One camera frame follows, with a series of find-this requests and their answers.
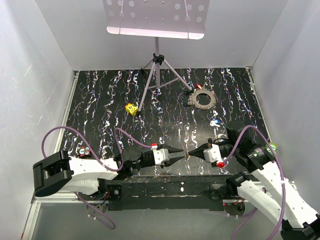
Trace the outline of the metal key ring disc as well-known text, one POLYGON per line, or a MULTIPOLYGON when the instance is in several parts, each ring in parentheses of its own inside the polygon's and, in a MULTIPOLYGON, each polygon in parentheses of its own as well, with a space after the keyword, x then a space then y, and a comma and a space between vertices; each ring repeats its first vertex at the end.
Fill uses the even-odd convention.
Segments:
POLYGON ((188 97, 187 106, 200 110, 210 110, 218 103, 217 95, 208 89, 195 89, 188 97))

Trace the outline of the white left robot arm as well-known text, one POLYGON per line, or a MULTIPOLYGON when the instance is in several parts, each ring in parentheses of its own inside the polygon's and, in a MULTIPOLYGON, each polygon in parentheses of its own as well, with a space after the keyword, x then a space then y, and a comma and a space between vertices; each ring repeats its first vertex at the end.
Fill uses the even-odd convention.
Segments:
POLYGON ((121 154, 97 161, 69 156, 61 150, 35 163, 33 169, 34 194, 48 197, 59 191, 78 192, 101 200, 106 196, 105 181, 123 180, 133 176, 134 170, 153 167, 169 167, 181 157, 170 157, 181 149, 167 144, 153 144, 148 151, 136 146, 121 154))

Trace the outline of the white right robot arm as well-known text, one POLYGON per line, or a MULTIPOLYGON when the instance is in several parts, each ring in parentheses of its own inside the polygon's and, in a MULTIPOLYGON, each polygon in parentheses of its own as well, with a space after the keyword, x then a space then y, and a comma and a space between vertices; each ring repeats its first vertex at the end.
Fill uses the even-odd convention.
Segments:
POLYGON ((189 156, 205 160, 213 167, 223 168, 234 157, 253 175, 262 187, 243 172, 226 179, 225 186, 212 189, 218 196, 226 193, 229 198, 250 202, 275 225, 269 235, 272 239, 280 232, 284 240, 318 240, 320 214, 312 208, 285 177, 283 167, 271 143, 264 145, 253 141, 248 129, 252 125, 228 127, 227 138, 212 140, 189 151, 189 156))

